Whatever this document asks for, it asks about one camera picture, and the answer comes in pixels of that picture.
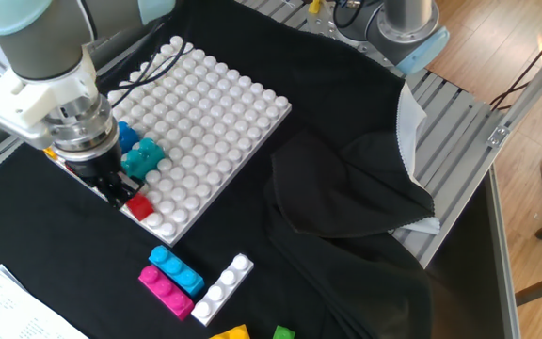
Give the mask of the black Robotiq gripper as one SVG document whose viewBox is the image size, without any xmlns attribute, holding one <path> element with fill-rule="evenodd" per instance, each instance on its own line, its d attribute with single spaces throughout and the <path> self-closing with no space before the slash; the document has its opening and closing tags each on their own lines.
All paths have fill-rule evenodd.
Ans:
<svg viewBox="0 0 542 339">
<path fill-rule="evenodd" d="M 121 147 L 113 143 L 71 153 L 66 162 L 88 186 L 103 194 L 111 207 L 121 208 L 138 193 L 143 181 L 122 172 L 120 158 Z"/>
</svg>

